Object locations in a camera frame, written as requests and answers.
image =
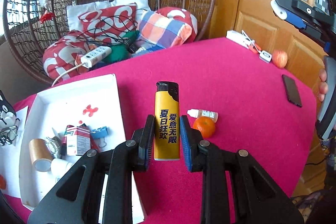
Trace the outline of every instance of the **red pillow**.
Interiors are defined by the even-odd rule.
[[[115,43],[126,32],[135,29],[136,3],[113,6],[101,10],[89,11],[78,17],[83,25],[83,32],[105,43]]]
[[[75,59],[78,54],[86,54],[89,47],[84,40],[77,37],[81,32],[69,32],[59,41],[48,47],[43,54],[43,68],[51,79],[56,79],[65,71],[75,66]],[[64,75],[59,81],[63,81],[78,75],[77,70],[73,70]]]
[[[197,35],[197,19],[193,14],[185,9],[177,7],[164,7],[157,10],[156,13],[189,24],[192,28],[192,33],[185,43],[193,42],[195,40]]]

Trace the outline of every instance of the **metal screw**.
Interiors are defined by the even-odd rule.
[[[334,4],[333,4],[332,0],[329,0],[329,6],[330,6],[331,10],[334,8]]]
[[[238,154],[242,157],[247,157],[249,153],[245,149],[241,149],[238,151]]]
[[[201,146],[206,147],[206,146],[209,146],[209,145],[210,145],[210,142],[207,141],[207,140],[201,140],[201,141],[199,142],[199,144],[200,144]]]
[[[134,145],[135,145],[135,140],[126,141],[126,146],[134,146]]]
[[[89,151],[86,152],[88,157],[93,157],[97,154],[97,150],[95,149],[90,149]]]

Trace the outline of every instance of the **finger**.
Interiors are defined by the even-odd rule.
[[[318,99],[319,99],[320,102],[323,102],[323,100],[324,100],[324,94],[321,94],[321,93],[320,93],[320,94],[318,95]]]
[[[328,84],[326,82],[319,83],[319,93],[327,94],[328,92]]]
[[[319,77],[322,82],[325,82],[327,80],[327,72],[325,69],[320,69]]]

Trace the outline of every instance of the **green cloth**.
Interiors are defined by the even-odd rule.
[[[139,37],[139,33],[140,32],[138,30],[129,31],[123,36],[123,38],[128,38],[130,40],[128,44],[131,45]],[[125,44],[118,44],[109,47],[112,49],[112,52],[102,60],[103,62],[113,64],[129,58],[129,52],[127,51]]]
[[[110,48],[112,49],[112,52],[102,60],[103,62],[113,64],[128,59],[129,52],[126,49],[125,44],[110,46]]]

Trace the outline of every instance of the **smartphone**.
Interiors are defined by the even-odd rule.
[[[283,83],[285,84],[287,99],[292,104],[302,107],[301,98],[299,91],[297,90],[295,80],[288,77],[287,75],[282,75]]]

